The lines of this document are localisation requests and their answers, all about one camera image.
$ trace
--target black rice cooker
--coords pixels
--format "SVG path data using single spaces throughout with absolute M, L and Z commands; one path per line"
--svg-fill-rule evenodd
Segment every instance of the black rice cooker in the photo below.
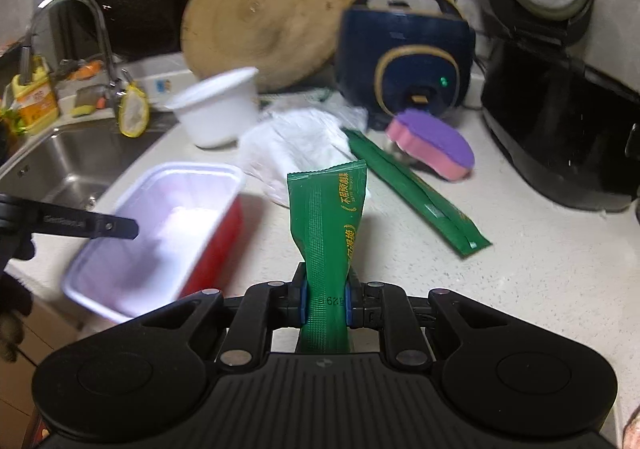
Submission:
M 483 0 L 492 50 L 482 105 L 517 171 L 549 199 L 623 210 L 640 191 L 640 95 L 565 47 L 594 0 Z

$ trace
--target green packet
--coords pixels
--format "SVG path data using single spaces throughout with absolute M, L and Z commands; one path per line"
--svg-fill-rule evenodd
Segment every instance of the green packet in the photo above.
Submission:
M 488 247 L 488 241 L 466 214 L 418 177 L 406 165 L 380 149 L 361 132 L 343 129 L 351 152 L 433 225 L 463 257 Z
M 287 175 L 291 236 L 306 262 L 308 317 L 300 353 L 348 353 L 344 285 L 367 184 L 364 160 Z

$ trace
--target stainless steel sink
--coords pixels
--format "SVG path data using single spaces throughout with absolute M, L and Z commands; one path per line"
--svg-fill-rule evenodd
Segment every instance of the stainless steel sink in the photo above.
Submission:
M 53 129 L 0 168 L 0 192 L 91 210 L 118 176 L 175 123 L 172 113 L 153 114 L 138 138 L 120 134 L 114 118 Z

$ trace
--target white bowl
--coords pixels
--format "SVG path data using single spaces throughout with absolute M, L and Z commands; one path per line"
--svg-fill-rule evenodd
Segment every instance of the white bowl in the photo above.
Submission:
M 238 68 L 194 84 L 165 104 L 198 147 L 236 140 L 258 122 L 257 68 Z

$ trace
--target purple sponge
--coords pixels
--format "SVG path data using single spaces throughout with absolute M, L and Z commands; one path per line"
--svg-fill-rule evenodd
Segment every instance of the purple sponge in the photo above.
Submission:
M 460 180 L 476 164 L 474 152 L 455 129 L 433 115 L 407 109 L 386 128 L 386 135 L 409 156 L 447 180 Z

